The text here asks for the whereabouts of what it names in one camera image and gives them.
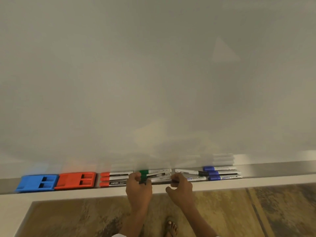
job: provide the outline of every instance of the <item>red plastic holder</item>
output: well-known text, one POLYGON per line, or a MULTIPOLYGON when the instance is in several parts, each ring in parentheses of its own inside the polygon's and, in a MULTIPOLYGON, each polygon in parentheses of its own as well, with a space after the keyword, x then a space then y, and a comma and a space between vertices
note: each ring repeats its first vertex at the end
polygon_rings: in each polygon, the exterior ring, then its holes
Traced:
POLYGON ((96 172, 60 174, 55 190, 93 188, 96 172))

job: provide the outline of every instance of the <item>white sleeve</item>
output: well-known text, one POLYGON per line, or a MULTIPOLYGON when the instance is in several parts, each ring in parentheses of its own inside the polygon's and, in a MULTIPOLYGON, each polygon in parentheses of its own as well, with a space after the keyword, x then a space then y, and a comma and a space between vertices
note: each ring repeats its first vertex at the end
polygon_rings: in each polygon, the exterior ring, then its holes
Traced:
POLYGON ((125 235, 121 235, 121 234, 116 234, 116 235, 113 235, 112 237, 126 237, 125 235))

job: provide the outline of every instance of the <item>brown floor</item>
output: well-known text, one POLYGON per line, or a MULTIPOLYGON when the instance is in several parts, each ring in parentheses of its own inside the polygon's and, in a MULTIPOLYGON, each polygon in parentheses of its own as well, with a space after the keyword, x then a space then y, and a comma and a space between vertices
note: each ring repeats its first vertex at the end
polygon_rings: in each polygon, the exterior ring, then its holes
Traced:
MULTIPOLYGON (((195 192, 201 215, 221 236, 316 236, 316 183, 195 192)), ((125 197, 39 202, 19 237, 108 237, 130 207, 125 197)), ((154 195, 141 236, 162 236, 172 215, 178 236, 195 236, 166 194, 154 195)))

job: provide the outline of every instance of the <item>person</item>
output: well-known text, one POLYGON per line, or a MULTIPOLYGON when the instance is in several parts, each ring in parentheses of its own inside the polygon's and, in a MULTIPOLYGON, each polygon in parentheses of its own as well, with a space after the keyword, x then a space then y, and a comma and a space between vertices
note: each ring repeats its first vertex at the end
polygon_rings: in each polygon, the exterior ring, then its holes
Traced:
MULTIPOLYGON (((146 185, 139 184, 141 174, 134 172, 130 174, 126 183, 126 194, 131 205, 131 214, 123 223, 121 230, 113 237, 138 237, 145 222, 148 205, 152 197, 151 180, 147 179, 146 185)), ((177 183, 172 183, 176 189, 166 188, 169 197, 185 215, 191 225, 196 237, 217 237, 216 232, 200 215, 194 204, 192 183, 181 174, 176 173, 171 179, 177 183)), ((172 218, 167 219, 164 237, 176 237, 178 227, 172 218)))

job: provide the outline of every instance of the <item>foot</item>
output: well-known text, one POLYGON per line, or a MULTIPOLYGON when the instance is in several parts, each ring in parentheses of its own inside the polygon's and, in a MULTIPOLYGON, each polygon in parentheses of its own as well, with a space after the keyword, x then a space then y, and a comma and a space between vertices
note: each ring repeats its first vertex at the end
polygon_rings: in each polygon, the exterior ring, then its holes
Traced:
POLYGON ((165 237, 176 237, 178 234, 178 228, 176 224, 170 220, 166 224, 166 231, 165 237))

